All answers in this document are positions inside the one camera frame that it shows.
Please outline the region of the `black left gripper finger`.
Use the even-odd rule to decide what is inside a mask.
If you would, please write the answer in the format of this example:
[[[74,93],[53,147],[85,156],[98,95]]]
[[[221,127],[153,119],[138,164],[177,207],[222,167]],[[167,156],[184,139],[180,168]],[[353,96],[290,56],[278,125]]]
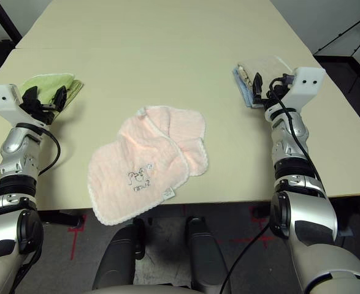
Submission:
[[[23,102],[20,107],[27,113],[36,113],[42,110],[42,104],[38,99],[38,87],[28,88],[22,96]]]
[[[57,89],[54,98],[53,104],[55,105],[55,110],[62,110],[67,101],[67,88],[62,86]]]

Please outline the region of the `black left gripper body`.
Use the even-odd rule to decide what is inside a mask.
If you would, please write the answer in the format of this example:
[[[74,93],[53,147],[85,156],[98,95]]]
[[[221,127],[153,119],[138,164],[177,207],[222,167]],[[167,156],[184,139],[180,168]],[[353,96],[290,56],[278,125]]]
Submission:
[[[46,125],[52,125],[58,112],[54,105],[43,105],[32,109],[32,117]]]

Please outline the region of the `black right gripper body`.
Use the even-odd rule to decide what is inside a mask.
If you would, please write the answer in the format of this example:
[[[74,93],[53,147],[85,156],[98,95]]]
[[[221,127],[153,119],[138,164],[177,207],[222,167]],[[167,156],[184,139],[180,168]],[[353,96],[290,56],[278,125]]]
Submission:
[[[262,99],[263,101],[263,106],[264,109],[268,109],[272,106],[274,106],[275,104],[278,104],[277,100],[281,100],[286,94],[276,94],[274,92],[271,92],[270,90],[268,90],[268,92],[266,92],[266,97]]]

